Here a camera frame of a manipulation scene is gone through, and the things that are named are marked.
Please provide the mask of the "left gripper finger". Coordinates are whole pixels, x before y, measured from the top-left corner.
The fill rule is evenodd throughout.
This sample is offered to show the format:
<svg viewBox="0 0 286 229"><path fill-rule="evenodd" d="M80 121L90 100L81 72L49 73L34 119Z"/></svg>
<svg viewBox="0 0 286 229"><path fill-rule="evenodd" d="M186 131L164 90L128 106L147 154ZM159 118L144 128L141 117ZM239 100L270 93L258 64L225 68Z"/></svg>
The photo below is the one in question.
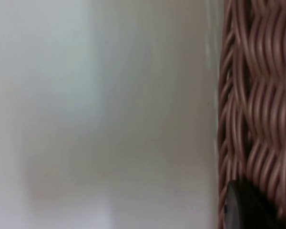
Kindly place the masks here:
<svg viewBox="0 0 286 229"><path fill-rule="evenodd" d="M275 206L247 181L232 180L227 186L224 205L227 229L282 229L276 220Z"/></svg>

